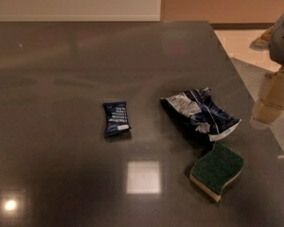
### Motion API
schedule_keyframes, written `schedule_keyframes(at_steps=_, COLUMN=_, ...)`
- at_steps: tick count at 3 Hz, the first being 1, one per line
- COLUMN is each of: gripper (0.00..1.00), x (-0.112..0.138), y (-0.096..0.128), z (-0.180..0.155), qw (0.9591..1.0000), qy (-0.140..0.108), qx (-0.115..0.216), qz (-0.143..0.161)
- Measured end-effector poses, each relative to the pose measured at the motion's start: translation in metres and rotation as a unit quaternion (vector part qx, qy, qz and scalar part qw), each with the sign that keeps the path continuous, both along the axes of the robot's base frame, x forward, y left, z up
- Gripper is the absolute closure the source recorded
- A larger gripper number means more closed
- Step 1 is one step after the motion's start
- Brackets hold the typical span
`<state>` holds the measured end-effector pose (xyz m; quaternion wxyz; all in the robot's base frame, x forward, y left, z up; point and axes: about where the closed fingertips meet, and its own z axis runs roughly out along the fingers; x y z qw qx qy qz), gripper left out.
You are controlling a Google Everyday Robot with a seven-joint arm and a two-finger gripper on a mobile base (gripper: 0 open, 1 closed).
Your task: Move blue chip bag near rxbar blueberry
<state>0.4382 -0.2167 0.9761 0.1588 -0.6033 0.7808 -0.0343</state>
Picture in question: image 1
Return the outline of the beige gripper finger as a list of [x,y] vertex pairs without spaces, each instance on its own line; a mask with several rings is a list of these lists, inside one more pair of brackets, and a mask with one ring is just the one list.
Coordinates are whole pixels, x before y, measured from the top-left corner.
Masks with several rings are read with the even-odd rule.
[[284,111],[284,71],[266,73],[258,91],[252,119],[272,124]]

